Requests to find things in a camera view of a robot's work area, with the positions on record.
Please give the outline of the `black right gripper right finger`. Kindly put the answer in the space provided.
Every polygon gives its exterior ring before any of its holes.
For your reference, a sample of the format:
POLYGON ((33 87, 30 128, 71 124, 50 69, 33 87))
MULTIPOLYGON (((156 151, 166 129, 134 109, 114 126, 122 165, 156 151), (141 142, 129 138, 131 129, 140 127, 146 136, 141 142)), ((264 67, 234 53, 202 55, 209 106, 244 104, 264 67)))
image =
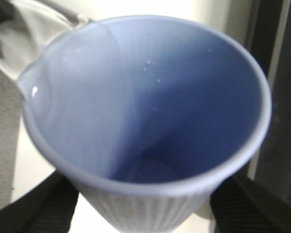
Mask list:
POLYGON ((291 206, 235 174, 210 197, 217 233, 291 233, 291 206))

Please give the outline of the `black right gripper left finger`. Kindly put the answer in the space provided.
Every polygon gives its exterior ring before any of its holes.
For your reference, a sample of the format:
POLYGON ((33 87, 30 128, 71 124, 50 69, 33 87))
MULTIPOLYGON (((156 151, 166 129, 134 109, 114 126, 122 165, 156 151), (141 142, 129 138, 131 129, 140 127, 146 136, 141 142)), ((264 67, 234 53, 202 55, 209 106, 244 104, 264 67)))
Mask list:
POLYGON ((67 233, 79 192, 58 172, 0 209, 0 233, 67 233))

